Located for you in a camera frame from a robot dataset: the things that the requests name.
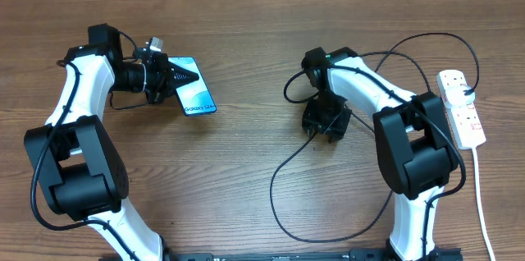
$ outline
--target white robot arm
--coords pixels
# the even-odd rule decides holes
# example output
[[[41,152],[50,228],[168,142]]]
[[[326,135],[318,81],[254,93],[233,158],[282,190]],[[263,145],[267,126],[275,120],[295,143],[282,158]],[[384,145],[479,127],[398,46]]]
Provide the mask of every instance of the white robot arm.
[[[336,62],[335,65],[358,68],[367,72],[407,102],[415,96],[414,93],[400,89],[372,71],[361,57],[347,57]],[[348,100],[352,108],[367,113],[371,119],[374,113],[380,112],[383,108],[396,108],[401,105],[399,101],[391,98],[383,89],[362,74],[341,69],[330,69],[327,74],[331,91]],[[394,230],[390,234],[390,244],[403,261],[419,260],[422,257],[422,224],[426,202],[432,196],[441,193],[443,189],[444,187],[432,187],[413,200],[408,199],[406,195],[395,194],[395,221]],[[433,208],[427,231],[427,252],[432,251],[435,247],[432,239],[435,215],[436,209]]]
[[[414,127],[419,131],[425,126],[417,121],[418,116],[411,112],[407,103],[415,102],[440,125],[443,132],[450,135],[441,101],[432,93],[417,96],[391,84],[370,70],[349,48],[330,54],[316,48],[306,53],[302,67],[311,84],[320,90],[318,97],[311,99],[305,110],[303,128],[306,131],[320,129],[318,131],[330,135],[332,140],[341,139],[351,110],[346,105],[338,107],[337,104],[346,101],[351,108],[364,111],[374,120],[381,174],[395,192],[395,224],[389,249],[396,260],[421,259],[427,202],[443,192],[457,162],[450,159],[445,145],[435,143],[440,138],[432,136],[431,130],[425,129],[425,135],[429,137],[409,141],[406,132],[414,131]],[[378,86],[371,78],[384,87]],[[392,98],[386,91],[405,102]],[[427,253],[436,248],[432,239],[436,205],[437,200],[434,200],[434,208],[428,215]]]
[[[118,30],[96,25],[89,27],[88,33],[89,44],[71,48],[61,61],[67,71],[62,95],[44,126],[27,131],[27,153],[35,170],[43,159],[35,175],[54,213],[87,221],[121,260],[169,260],[170,250],[160,235],[148,228],[127,196],[126,169],[103,129],[103,112],[111,90],[153,92],[154,95],[147,94],[148,103],[161,103],[176,94],[176,88],[198,80],[199,76],[171,64],[167,55],[161,53],[160,39],[152,38],[147,48],[136,49],[135,60],[143,63],[134,64],[122,61]],[[66,117],[61,121],[66,109]],[[52,129],[56,133],[48,138]],[[46,140],[50,141],[48,155],[42,156]],[[85,163],[60,166],[60,161],[80,153],[84,154]],[[97,223],[105,223],[112,231]]]

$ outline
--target table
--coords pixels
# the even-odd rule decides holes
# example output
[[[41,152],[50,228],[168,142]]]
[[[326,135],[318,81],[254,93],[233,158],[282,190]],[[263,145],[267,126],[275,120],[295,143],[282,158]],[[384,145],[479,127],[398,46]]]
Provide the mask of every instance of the table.
[[[54,63],[87,43],[87,27],[107,22],[138,43],[157,36],[164,51],[200,65],[218,111],[184,117],[174,98],[161,106],[104,113],[107,132],[126,164],[130,198],[143,219],[180,253],[242,254],[346,251],[382,247],[393,226],[393,204],[368,233],[312,245],[281,232],[270,210],[272,173],[306,139],[304,105],[282,97],[308,50],[348,46],[386,50],[404,37],[448,31],[467,39],[481,62],[477,110],[487,143],[479,148],[486,225],[500,260],[525,249],[525,0],[0,0],[0,259],[95,260],[113,254],[89,228],[42,228],[29,206],[32,169],[23,135],[41,126],[57,104],[65,72]],[[130,44],[123,41],[125,52]],[[417,59],[437,91],[435,75],[475,66],[457,40],[415,39],[399,48]],[[373,66],[379,57],[367,58]],[[390,58],[380,73],[422,93],[417,70]],[[294,98],[312,93],[308,81]],[[115,103],[144,96],[116,94]],[[477,217],[471,154],[462,152],[468,181],[439,202],[435,239],[461,247],[467,260],[488,260]],[[71,163],[81,163],[82,157]],[[450,186],[457,184],[459,171]],[[388,194],[372,135],[355,119],[345,138],[316,139],[276,179],[276,208],[298,236],[326,239],[365,227]],[[43,215],[52,214],[38,193]]]

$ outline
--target power strip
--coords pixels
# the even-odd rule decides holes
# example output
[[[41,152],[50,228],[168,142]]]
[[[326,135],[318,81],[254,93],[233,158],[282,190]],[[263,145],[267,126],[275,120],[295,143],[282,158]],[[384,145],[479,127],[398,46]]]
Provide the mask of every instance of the power strip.
[[[463,72],[446,70],[440,72],[436,78],[458,148],[474,149],[485,143],[485,133],[474,106],[473,96],[466,98],[460,89],[469,88]]]
[[[485,217],[483,216],[482,194],[479,180],[479,165],[477,161],[476,147],[485,143],[486,137],[483,132],[482,122],[477,115],[474,106],[475,93],[465,95],[465,90],[470,89],[467,85],[465,75],[461,71],[446,70],[437,75],[437,86],[439,87],[441,98],[449,116],[450,125],[454,132],[454,137],[459,149],[471,149],[474,160],[474,180],[476,188],[477,213],[482,225],[483,239],[486,248],[495,261],[494,251],[489,241],[485,227]]]

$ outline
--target smartphone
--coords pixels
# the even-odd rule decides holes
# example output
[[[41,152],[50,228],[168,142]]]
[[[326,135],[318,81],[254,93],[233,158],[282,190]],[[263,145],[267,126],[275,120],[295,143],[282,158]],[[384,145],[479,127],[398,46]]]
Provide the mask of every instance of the smartphone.
[[[169,57],[168,60],[178,67],[195,72],[199,75],[199,80],[176,89],[184,114],[187,117],[191,117],[216,112],[217,107],[213,102],[212,95],[210,94],[206,83],[204,83],[204,78],[200,73],[195,59],[192,57]]]

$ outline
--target black wire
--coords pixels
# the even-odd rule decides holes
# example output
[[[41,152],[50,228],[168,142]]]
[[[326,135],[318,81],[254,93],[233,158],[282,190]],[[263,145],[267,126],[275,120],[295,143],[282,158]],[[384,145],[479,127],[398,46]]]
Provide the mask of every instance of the black wire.
[[[64,61],[64,60],[57,60],[57,65],[62,67],[62,68],[66,68],[66,61]]]
[[[66,231],[70,229],[75,229],[78,227],[84,227],[91,224],[98,224],[103,227],[104,230],[109,230],[109,232],[115,237],[116,241],[119,243],[119,245],[122,246],[124,251],[130,256],[131,259],[139,261],[137,256],[135,256],[135,253],[128,248],[126,243],[121,239],[121,237],[118,235],[118,233],[109,225],[109,222],[105,222],[102,220],[84,220],[82,222],[77,222],[65,226],[55,226],[49,222],[47,222],[42,215],[39,212],[39,208],[36,203],[36,185],[39,181],[39,175],[40,170],[43,166],[43,160],[45,159],[46,154],[49,150],[49,145],[51,144],[51,141],[53,140],[54,135],[57,133],[58,127],[64,122],[66,119],[67,114],[69,113],[71,109],[71,105],[73,104],[73,99],[76,96],[76,91],[79,88],[80,84],[80,71],[79,69],[73,64],[73,63],[65,63],[65,65],[71,66],[75,70],[75,83],[73,84],[73,89],[71,90],[71,94],[69,98],[67,99],[67,103],[64,106],[64,111],[62,112],[61,116],[58,118],[57,123],[55,126],[52,127],[51,131],[49,132],[48,138],[43,144],[42,150],[39,155],[39,160],[36,164],[36,167],[34,168],[33,177],[31,179],[31,191],[30,191],[30,202],[31,202],[31,210],[33,211],[33,215],[36,218],[36,220],[43,226],[46,227],[49,230],[52,231]]]
[[[390,51],[388,51],[388,53],[379,61],[379,64],[377,65],[377,68],[376,68],[376,71],[379,69],[379,67],[381,67],[381,65],[383,64],[383,62],[385,62],[385,60],[388,58],[388,56],[390,56],[392,54],[394,49],[397,48],[400,44],[402,44],[405,41],[410,40],[410,39],[415,39],[415,38],[418,38],[418,37],[428,36],[428,35],[446,35],[446,36],[451,36],[451,37],[453,37],[455,39],[459,39],[462,43],[464,43],[467,46],[468,50],[470,50],[470,53],[472,54],[472,57],[474,58],[474,61],[476,63],[476,83],[474,84],[474,86],[471,89],[465,91],[465,95],[470,95],[470,94],[474,93],[474,90],[476,89],[477,84],[479,83],[479,61],[477,60],[476,53],[474,52],[474,49],[470,45],[470,43],[468,43],[465,39],[461,38],[460,36],[458,36],[456,34],[451,34],[451,33],[448,33],[448,32],[427,32],[427,33],[424,33],[424,34],[412,35],[412,36],[410,36],[410,37],[408,37],[406,39],[401,40],[400,42],[396,43],[394,45],[394,47],[392,47],[390,49]]]
[[[394,52],[394,51],[380,51],[380,52],[364,53],[363,55],[359,55],[359,56],[360,57],[366,57],[366,56],[372,56],[372,55],[386,55],[388,53],[391,53],[392,55],[397,55],[397,56],[401,56],[401,57],[405,57],[405,58],[409,59],[416,66],[416,68],[419,70],[419,73],[421,73],[421,76],[423,77],[423,80],[425,80],[425,85],[427,86],[427,91],[429,91],[429,92],[431,91],[430,84],[428,83],[427,76],[423,72],[423,69],[421,69],[421,67],[416,62],[416,60],[414,60],[409,55],[406,55],[406,54],[403,54],[403,53]],[[377,72],[379,70],[379,67],[381,67],[381,63],[379,63],[377,65],[375,72]]]
[[[452,150],[453,152],[453,155],[458,159],[459,161],[459,167],[461,169],[461,180],[459,181],[458,185],[453,188],[452,190],[448,190],[446,192],[442,192],[438,195],[434,195],[432,196],[428,202],[427,202],[427,206],[426,206],[426,209],[425,209],[425,217],[424,217],[424,222],[423,222],[423,235],[422,235],[422,243],[423,243],[423,246],[422,246],[422,249],[423,249],[423,258],[426,258],[425,255],[426,255],[426,249],[427,249],[427,246],[426,246],[426,243],[427,243],[427,228],[428,228],[428,217],[429,217],[429,214],[430,214],[430,208],[432,207],[432,203],[436,200],[436,199],[439,199],[439,198],[442,198],[442,197],[445,197],[445,196],[448,196],[448,195],[453,195],[455,194],[456,192],[458,192],[459,190],[461,190],[461,188],[463,188],[463,185],[465,184],[465,181],[467,179],[467,174],[466,174],[466,169],[465,169],[465,163],[463,161],[463,158],[461,157],[461,155],[459,154],[458,150],[454,147],[454,144],[449,140],[449,138],[443,133],[443,131],[441,131],[441,129],[434,123],[432,122],[428,117],[427,115],[425,115],[423,112],[421,112],[419,109],[417,109],[412,103],[410,102],[407,102],[406,100],[404,100],[403,98],[401,98],[400,96],[398,96],[396,93],[394,93],[394,91],[391,91],[389,90],[384,84],[382,84],[378,79],[376,79],[375,77],[373,77],[372,75],[368,74],[367,72],[365,71],[362,71],[358,68],[354,68],[354,67],[347,67],[347,66],[336,66],[336,65],[330,65],[330,66],[326,66],[326,67],[314,67],[312,69],[307,69],[307,70],[303,70],[301,72],[298,72],[297,74],[295,74],[294,76],[292,76],[290,79],[291,80],[294,80],[296,78],[298,78],[299,76],[307,73],[307,72],[310,72],[310,71],[313,71],[315,69],[342,69],[342,70],[347,70],[347,71],[353,71],[355,73],[359,73],[365,77],[367,77],[369,80],[371,80],[374,84],[376,84],[379,88],[383,89],[391,98],[394,98],[396,99],[397,101],[399,101],[400,103],[402,104],[406,104],[408,106],[410,106],[412,108],[412,110],[414,110],[414,112],[423,119],[423,121],[425,123],[427,123],[433,130],[435,130],[442,138],[443,140],[446,142],[447,146],[449,146],[449,148]],[[297,155],[297,153],[299,152],[296,152],[294,153],[291,158],[293,158],[295,155]],[[287,162],[289,162],[291,160],[291,158],[287,159],[284,163],[282,163],[278,168],[277,168],[277,171],[282,167],[284,166],[284,164],[286,164]],[[272,204],[272,210],[274,212],[274,217],[276,218],[277,220],[277,224],[279,224],[279,227],[281,228],[281,230],[286,233],[286,235],[292,237],[293,239],[295,240],[299,240],[299,241],[303,241],[303,242],[331,242],[330,240],[327,240],[327,241],[324,241],[324,240],[303,240],[303,239],[300,239],[296,236],[293,236],[291,235],[286,229],[284,229],[284,227],[279,223],[279,220],[277,219],[277,216],[276,216],[276,213],[275,213],[275,209],[273,208],[273,202],[272,202],[272,193],[270,192],[270,200],[271,200],[271,204]]]
[[[166,76],[162,76],[161,80],[158,82],[157,87],[153,91],[153,94],[151,94],[150,96],[151,98],[148,98],[149,104],[155,103],[158,92],[161,90],[161,87],[163,87],[164,85],[167,85]]]
[[[352,112],[352,116],[355,117],[355,119],[357,119],[359,122],[361,122],[363,126],[366,126],[370,131],[372,131],[372,133],[375,133],[374,129],[371,126],[369,126],[363,119],[361,119],[361,117],[358,117],[354,112]]]
[[[137,62],[139,60],[139,47],[137,46],[137,44],[135,43],[135,41],[128,35],[128,34],[125,34],[124,32],[122,31],[119,31],[118,32],[119,34],[122,34],[122,36],[124,36],[125,38],[127,38],[131,44],[133,44],[133,47],[135,49],[135,52],[134,52],[134,56],[133,57],[123,57],[122,59],[123,60],[129,60],[129,59],[133,59],[132,62],[128,62],[129,63],[134,63],[134,62]]]
[[[126,110],[126,109],[139,108],[139,107],[148,105],[149,104],[149,99],[151,97],[151,94],[149,93],[149,90],[147,90],[147,89],[145,89],[144,92],[146,93],[146,100],[147,100],[145,103],[131,105],[131,106],[124,106],[124,107],[121,107],[121,108],[114,108],[113,107],[113,92],[109,92],[109,106],[111,108],[113,108],[114,110]]]
[[[287,164],[289,163],[297,154],[299,154],[301,151],[303,151],[303,149],[313,140],[313,138],[315,137],[315,135],[317,134],[317,132],[313,132],[312,136],[310,136],[310,138],[308,139],[308,141],[306,141],[306,143],[303,144],[303,146],[301,146],[299,149],[297,149],[297,151],[294,152],[294,154],[292,154],[289,158],[287,158],[283,163],[281,163],[281,165],[279,165],[279,167],[277,167],[276,171],[273,173],[273,176],[272,176],[272,181],[270,181],[270,205],[272,206],[272,212],[273,212],[273,217],[276,219],[276,222],[277,222],[277,225],[279,225],[279,227],[281,228],[281,230],[289,237],[293,238],[294,240],[297,240],[297,241],[302,241],[302,242],[306,242],[306,243],[311,243],[311,244],[320,244],[320,243],[331,243],[331,242],[338,242],[338,241],[344,241],[344,240],[350,240],[350,239],[353,239],[354,237],[357,237],[357,236],[361,236],[363,233],[367,232],[368,230],[370,230],[370,228],[372,228],[376,222],[379,220],[379,218],[381,217],[381,215],[383,214],[383,212],[385,211],[386,209],[386,206],[388,205],[388,202],[390,201],[390,197],[392,196],[392,192],[393,191],[390,191],[390,194],[388,195],[388,198],[386,199],[386,202],[385,204],[383,205],[383,208],[381,208],[381,211],[379,211],[379,213],[377,214],[376,218],[372,221],[372,223],[370,223],[367,227],[365,227],[364,229],[362,229],[361,231],[358,231],[356,233],[354,233],[353,235],[351,236],[345,236],[345,237],[341,237],[341,238],[337,238],[337,239],[333,239],[333,240],[306,240],[306,239],[303,239],[303,238],[300,238],[300,237],[297,237],[297,236],[294,236],[293,234],[291,234],[290,232],[288,232],[286,230],[285,227],[283,227],[283,225],[281,224],[281,221],[279,221],[279,218],[277,216],[277,213],[276,213],[276,208],[273,204],[273,181],[276,179],[276,176],[277,176],[277,173]]]
[[[429,92],[431,91],[430,84],[428,83],[428,78],[425,75],[425,73],[423,72],[421,66],[419,66],[419,64],[416,62],[416,60],[414,60],[412,57],[410,57],[407,54],[398,53],[398,52],[394,52],[394,51],[379,51],[379,52],[364,53],[364,54],[359,55],[359,56],[360,57],[366,57],[366,56],[372,56],[372,55],[385,55],[385,54],[388,54],[388,53],[390,53],[392,55],[397,55],[397,56],[401,56],[401,57],[405,57],[405,58],[409,59],[416,66],[416,68],[419,70],[419,73],[421,73],[421,76],[422,76],[423,80],[425,81],[425,85],[427,86],[427,91],[429,91]],[[375,72],[377,72],[380,67],[381,67],[381,62],[377,65]],[[317,92],[317,93],[313,94],[312,96],[304,98],[302,100],[292,100],[292,99],[290,99],[290,97],[288,97],[288,87],[299,76],[294,76],[294,77],[290,78],[288,80],[288,82],[286,82],[286,85],[285,85],[285,88],[284,88],[284,95],[285,95],[286,101],[288,101],[290,103],[294,103],[294,104],[306,103],[306,102],[310,101],[311,99],[316,98],[319,95],[319,92]]]

